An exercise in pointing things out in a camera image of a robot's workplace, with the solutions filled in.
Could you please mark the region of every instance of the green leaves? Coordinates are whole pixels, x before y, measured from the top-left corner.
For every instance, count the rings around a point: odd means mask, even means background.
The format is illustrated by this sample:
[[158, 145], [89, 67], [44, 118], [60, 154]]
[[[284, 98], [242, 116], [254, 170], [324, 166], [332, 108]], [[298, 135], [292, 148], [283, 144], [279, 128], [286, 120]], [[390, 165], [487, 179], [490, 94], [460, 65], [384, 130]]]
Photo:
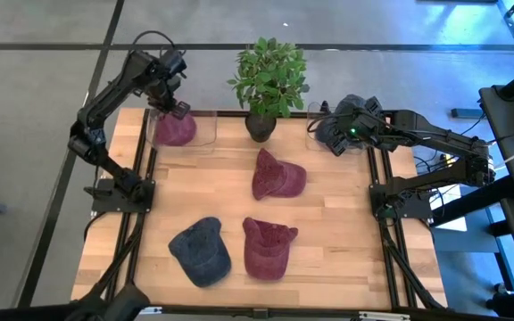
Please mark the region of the green leaves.
[[255, 44], [255, 50], [259, 51], [265, 51], [267, 50], [267, 40], [265, 40], [264, 37], [260, 37], [257, 41], [257, 44]]
[[267, 91], [267, 88], [265, 87], [265, 85], [261, 84], [261, 85], [257, 86], [257, 92], [258, 93], [264, 93], [266, 91]]
[[236, 61], [237, 74], [227, 82], [241, 108], [249, 103], [251, 111], [271, 117], [290, 117], [290, 108], [303, 109], [301, 93], [309, 89], [304, 84], [303, 50], [260, 37], [253, 49], [238, 53]]
[[267, 72], [260, 72], [259, 74], [257, 74], [257, 77], [259, 77], [259, 79], [262, 82], [268, 82], [269, 80], [271, 80], [271, 75]]
[[286, 97], [284, 97], [283, 95], [281, 96], [281, 99], [278, 102], [278, 108], [283, 117], [288, 118], [289, 116], [291, 116], [291, 111], [289, 110], [289, 107], [286, 105]]
[[301, 98], [297, 98], [294, 101], [294, 107], [296, 107], [296, 109], [298, 109], [299, 111], [302, 111], [304, 107], [303, 100]]

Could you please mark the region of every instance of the potted plant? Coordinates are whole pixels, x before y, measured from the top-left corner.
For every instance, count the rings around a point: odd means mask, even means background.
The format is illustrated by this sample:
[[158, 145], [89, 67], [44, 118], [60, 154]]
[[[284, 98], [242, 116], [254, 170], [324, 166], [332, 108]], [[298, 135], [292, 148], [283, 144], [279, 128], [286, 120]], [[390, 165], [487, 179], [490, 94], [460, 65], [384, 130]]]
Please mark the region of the potted plant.
[[253, 46], [237, 55], [237, 74], [228, 80], [243, 109], [249, 103], [245, 126], [255, 142], [265, 142], [277, 125], [277, 117], [289, 117], [289, 107], [303, 109], [301, 93], [306, 70], [303, 50], [293, 44], [280, 44], [275, 38], [260, 37]]

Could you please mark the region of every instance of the blue baseball cap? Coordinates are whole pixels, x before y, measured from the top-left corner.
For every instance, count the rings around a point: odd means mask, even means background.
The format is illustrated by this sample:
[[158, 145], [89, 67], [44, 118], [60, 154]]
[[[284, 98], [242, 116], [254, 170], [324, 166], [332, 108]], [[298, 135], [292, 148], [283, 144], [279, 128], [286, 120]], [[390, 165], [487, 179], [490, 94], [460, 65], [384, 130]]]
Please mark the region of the blue baseball cap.
[[168, 245], [195, 286], [215, 284], [231, 270], [231, 258], [220, 230], [217, 218], [202, 218], [176, 235]]

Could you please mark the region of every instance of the transparent bin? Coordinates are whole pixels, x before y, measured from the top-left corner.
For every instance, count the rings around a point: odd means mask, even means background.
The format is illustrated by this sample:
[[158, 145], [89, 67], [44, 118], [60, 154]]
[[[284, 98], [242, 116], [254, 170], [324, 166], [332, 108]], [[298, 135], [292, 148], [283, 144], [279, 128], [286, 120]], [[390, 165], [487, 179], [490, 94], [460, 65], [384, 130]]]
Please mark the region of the transparent bin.
[[[331, 152], [330, 149], [324, 143], [327, 137], [332, 136], [334, 130], [331, 130], [331, 122], [335, 121], [334, 118], [327, 118], [327, 116], [333, 114], [336, 107], [322, 107], [319, 103], [311, 103], [307, 110], [307, 127], [305, 129], [306, 147], [309, 150], [318, 152]], [[346, 147], [344, 153], [361, 154], [366, 149], [366, 145], [360, 141], [350, 143]]]

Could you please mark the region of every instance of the wooden tabletop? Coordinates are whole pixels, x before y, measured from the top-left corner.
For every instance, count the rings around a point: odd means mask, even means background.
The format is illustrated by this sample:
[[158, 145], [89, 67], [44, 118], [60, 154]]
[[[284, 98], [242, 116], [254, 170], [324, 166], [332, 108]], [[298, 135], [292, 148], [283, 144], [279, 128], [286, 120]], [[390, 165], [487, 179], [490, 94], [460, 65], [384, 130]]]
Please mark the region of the wooden tabletop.
[[[122, 109], [110, 147], [111, 156], [131, 167], [142, 109]], [[157, 181], [147, 215], [135, 281], [153, 305], [214, 307], [389, 309], [390, 300], [377, 222], [369, 204], [368, 156], [321, 152], [305, 134], [306, 119], [279, 119], [271, 139], [257, 144], [243, 118], [218, 118], [212, 151], [161, 148], [153, 178]], [[296, 198], [266, 197], [257, 202], [251, 180], [257, 152], [303, 166], [307, 185]], [[416, 175], [411, 149], [391, 153], [396, 176]], [[381, 181], [384, 170], [377, 152]], [[214, 216], [232, 260], [231, 272], [209, 288], [195, 287], [170, 254], [168, 243], [198, 219]], [[299, 235], [290, 250], [285, 277], [262, 282], [245, 273], [243, 219], [294, 226]], [[404, 219], [410, 265], [423, 285], [445, 304], [444, 288], [429, 231]], [[120, 214], [107, 214], [88, 232], [72, 298], [87, 293], [112, 260]], [[406, 305], [402, 274], [396, 278]]]

